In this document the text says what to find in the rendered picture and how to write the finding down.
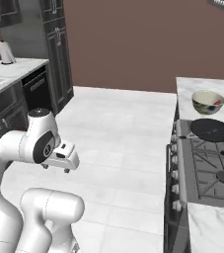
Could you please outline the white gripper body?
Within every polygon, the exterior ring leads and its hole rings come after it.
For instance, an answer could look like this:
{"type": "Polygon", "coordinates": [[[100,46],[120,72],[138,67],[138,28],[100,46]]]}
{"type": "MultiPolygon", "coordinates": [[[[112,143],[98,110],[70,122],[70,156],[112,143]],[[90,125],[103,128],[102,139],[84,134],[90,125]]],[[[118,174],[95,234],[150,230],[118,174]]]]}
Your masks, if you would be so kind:
{"type": "Polygon", "coordinates": [[[53,152],[45,161],[41,164],[46,164],[53,167],[59,167],[63,169],[76,170],[80,164],[78,153],[73,150],[69,155],[53,152]]]}

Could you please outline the dark panelled fridge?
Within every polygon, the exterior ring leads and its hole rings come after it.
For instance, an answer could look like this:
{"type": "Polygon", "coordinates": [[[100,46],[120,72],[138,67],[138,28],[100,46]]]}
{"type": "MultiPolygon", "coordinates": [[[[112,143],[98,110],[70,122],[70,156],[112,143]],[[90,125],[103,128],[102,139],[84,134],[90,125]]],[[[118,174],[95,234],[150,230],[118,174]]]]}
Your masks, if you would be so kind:
{"type": "Polygon", "coordinates": [[[49,60],[47,72],[53,109],[59,114],[74,96],[63,0],[19,0],[22,22],[0,30],[15,57],[49,60]],[[55,28],[61,45],[57,46],[55,28]]]}

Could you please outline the white patterned bowl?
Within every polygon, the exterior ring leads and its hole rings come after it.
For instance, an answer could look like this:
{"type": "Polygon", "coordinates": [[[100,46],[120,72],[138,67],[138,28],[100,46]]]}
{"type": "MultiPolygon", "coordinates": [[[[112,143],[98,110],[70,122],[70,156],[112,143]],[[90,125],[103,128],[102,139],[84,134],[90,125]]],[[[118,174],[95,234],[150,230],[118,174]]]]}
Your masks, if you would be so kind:
{"type": "Polygon", "coordinates": [[[194,109],[202,115],[213,115],[224,105],[224,97],[210,90],[197,90],[191,99],[194,109]]]}

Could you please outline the dark base cupboards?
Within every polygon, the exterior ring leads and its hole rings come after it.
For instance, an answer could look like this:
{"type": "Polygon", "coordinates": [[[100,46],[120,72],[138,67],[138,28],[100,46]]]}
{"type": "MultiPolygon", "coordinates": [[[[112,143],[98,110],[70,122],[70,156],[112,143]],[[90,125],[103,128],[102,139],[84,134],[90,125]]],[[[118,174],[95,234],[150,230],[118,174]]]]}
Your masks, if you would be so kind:
{"type": "Polygon", "coordinates": [[[0,92],[0,137],[2,129],[26,130],[28,108],[20,82],[0,92]]]}

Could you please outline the black dishwasher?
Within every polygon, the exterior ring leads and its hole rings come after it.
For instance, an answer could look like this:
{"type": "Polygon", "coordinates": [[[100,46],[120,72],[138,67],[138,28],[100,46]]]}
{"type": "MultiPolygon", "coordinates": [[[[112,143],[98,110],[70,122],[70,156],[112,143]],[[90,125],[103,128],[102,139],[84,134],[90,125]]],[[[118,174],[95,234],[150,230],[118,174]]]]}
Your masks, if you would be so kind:
{"type": "Polygon", "coordinates": [[[45,66],[22,79],[28,109],[43,108],[53,111],[45,66]]]}

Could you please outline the white paper towel roll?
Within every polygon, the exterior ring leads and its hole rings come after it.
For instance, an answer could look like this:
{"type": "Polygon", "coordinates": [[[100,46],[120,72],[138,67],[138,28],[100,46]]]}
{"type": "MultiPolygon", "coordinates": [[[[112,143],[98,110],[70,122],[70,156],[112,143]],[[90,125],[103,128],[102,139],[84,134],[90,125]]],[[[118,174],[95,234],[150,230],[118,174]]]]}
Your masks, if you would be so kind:
{"type": "Polygon", "coordinates": [[[9,44],[5,41],[0,41],[0,56],[2,64],[13,64],[16,62],[9,44]]]}

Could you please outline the dark oven front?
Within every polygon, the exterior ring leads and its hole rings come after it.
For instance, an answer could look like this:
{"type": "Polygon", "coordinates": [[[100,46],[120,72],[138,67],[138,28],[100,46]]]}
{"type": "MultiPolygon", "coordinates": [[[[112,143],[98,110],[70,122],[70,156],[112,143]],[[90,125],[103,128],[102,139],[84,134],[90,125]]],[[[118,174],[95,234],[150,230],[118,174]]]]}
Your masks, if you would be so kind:
{"type": "Polygon", "coordinates": [[[172,186],[179,183],[172,177],[172,171],[178,170],[178,165],[173,164],[172,156],[177,152],[171,150],[172,144],[177,144],[176,130],[172,129],[170,143],[166,145],[166,194],[164,200],[164,253],[191,253],[187,208],[180,200],[180,194],[172,192],[172,186]],[[172,209],[172,203],[179,201],[181,211],[172,209]]]}

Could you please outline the grey gas hob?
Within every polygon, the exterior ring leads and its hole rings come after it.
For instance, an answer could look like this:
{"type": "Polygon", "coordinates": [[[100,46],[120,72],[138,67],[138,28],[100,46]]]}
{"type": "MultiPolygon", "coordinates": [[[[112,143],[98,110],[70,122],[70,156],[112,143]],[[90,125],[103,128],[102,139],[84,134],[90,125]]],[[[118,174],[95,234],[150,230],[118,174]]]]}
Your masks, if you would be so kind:
{"type": "Polygon", "coordinates": [[[224,142],[209,142],[190,130],[193,121],[177,120],[180,199],[224,208],[224,142]]]}

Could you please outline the black round pan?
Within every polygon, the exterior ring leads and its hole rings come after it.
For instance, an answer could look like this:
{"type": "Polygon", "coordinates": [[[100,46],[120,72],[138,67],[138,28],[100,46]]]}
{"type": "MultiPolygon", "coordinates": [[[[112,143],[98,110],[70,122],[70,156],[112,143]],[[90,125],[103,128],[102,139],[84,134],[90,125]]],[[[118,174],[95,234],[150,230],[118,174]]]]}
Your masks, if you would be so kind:
{"type": "Polygon", "coordinates": [[[224,142],[224,123],[213,119],[198,119],[190,124],[191,132],[209,142],[224,142]]]}

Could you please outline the dark wall cupboard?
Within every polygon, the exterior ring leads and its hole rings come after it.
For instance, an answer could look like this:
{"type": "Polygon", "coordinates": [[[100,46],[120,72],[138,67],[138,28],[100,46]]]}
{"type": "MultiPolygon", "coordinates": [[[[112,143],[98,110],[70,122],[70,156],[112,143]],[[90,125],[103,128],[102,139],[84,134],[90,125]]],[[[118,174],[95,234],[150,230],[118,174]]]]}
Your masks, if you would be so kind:
{"type": "Polygon", "coordinates": [[[19,0],[0,0],[0,28],[22,22],[19,0]]]}

